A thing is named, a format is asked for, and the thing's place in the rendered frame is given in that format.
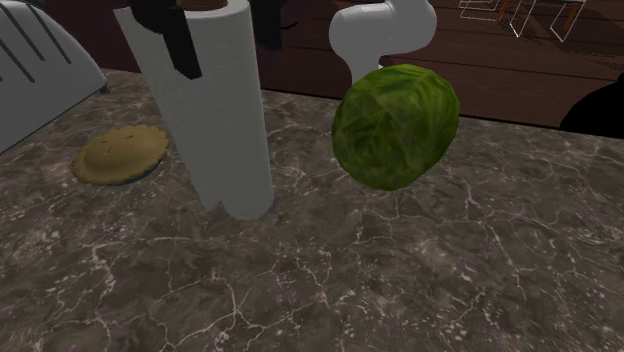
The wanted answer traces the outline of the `tan pie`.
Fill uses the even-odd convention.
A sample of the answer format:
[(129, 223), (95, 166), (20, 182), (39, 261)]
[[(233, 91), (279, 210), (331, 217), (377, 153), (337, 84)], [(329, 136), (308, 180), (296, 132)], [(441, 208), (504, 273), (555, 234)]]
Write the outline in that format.
[(155, 168), (168, 144), (165, 132), (155, 126), (123, 126), (81, 147), (72, 160), (71, 171), (83, 184), (120, 185)]

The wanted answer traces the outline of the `white toaster with black slots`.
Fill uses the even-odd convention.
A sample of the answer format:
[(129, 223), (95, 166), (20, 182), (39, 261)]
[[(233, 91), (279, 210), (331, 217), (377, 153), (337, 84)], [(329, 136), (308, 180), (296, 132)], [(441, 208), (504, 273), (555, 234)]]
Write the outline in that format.
[(0, 153), (106, 84), (88, 52), (42, 9), (0, 0)]

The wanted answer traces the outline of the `white paper towel roll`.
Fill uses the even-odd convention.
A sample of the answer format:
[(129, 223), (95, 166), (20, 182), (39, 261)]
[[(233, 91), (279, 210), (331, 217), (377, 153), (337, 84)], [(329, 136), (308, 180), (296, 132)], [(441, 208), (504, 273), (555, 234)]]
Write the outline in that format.
[(164, 38), (130, 8), (115, 16), (204, 207), (249, 220), (271, 207), (273, 183), (249, 2), (227, 1), (185, 14), (197, 79), (174, 68)]

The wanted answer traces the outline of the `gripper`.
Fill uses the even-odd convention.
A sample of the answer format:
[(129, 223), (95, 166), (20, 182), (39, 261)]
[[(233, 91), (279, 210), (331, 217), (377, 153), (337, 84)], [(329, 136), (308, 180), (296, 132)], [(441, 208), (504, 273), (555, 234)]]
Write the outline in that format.
[(162, 34), (174, 68), (190, 80), (202, 77), (184, 10), (178, 0), (115, 0), (129, 6), (144, 28)]

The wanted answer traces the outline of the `green cabbage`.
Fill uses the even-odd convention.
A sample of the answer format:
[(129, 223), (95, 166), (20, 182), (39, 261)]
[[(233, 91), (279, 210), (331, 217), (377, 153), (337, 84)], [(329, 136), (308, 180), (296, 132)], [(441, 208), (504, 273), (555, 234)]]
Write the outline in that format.
[(453, 142), (460, 101), (432, 70), (410, 64), (384, 67), (354, 83), (332, 123), (332, 149), (356, 181), (394, 191), (433, 167)]

